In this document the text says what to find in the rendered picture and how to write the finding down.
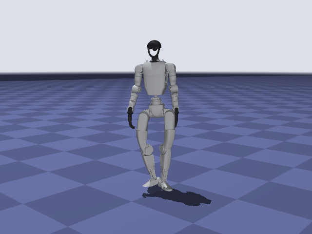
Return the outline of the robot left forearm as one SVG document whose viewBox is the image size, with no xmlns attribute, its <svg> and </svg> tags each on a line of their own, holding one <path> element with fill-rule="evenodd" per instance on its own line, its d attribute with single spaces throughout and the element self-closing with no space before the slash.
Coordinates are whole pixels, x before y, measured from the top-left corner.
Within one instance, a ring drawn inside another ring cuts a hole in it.
<svg viewBox="0 0 312 234">
<path fill-rule="evenodd" d="M 175 112 L 175 108 L 178 108 L 179 111 L 178 92 L 172 93 L 171 97 L 172 97 L 172 110 Z"/>
</svg>

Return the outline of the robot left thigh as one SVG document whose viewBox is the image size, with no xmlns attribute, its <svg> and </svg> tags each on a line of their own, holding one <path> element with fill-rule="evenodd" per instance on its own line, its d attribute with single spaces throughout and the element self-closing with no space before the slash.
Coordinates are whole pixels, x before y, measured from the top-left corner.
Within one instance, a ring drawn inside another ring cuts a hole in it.
<svg viewBox="0 0 312 234">
<path fill-rule="evenodd" d="M 172 148 L 175 132 L 175 113 L 164 108 L 164 143 L 159 146 L 161 154 L 166 154 Z"/>
</svg>

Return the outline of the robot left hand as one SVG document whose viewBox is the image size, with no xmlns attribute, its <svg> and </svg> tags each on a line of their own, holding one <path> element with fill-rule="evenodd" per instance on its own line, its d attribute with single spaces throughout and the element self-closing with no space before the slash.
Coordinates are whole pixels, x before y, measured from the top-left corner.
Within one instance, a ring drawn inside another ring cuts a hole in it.
<svg viewBox="0 0 312 234">
<path fill-rule="evenodd" d="M 178 108 L 175 108 L 175 127 L 177 126 L 177 122 L 178 122 Z"/>
</svg>

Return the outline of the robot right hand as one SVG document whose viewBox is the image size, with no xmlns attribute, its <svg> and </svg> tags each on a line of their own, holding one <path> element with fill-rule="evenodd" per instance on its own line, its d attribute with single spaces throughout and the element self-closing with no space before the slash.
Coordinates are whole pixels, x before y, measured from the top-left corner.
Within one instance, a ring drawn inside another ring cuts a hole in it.
<svg viewBox="0 0 312 234">
<path fill-rule="evenodd" d="M 129 122 L 129 126 L 132 128 L 132 129 L 134 129 L 135 128 L 135 126 L 133 126 L 132 125 L 132 114 L 133 114 L 133 112 L 132 112 L 132 107 L 129 107 L 128 108 L 128 122 Z"/>
</svg>

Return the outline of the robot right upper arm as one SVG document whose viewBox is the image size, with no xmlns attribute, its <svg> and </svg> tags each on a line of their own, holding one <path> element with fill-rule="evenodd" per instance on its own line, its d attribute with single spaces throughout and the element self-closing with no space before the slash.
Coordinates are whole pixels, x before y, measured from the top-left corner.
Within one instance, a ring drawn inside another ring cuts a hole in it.
<svg viewBox="0 0 312 234">
<path fill-rule="evenodd" d="M 141 92 L 142 70 L 143 64 L 139 64 L 135 67 L 135 85 L 132 87 L 133 93 Z"/>
</svg>

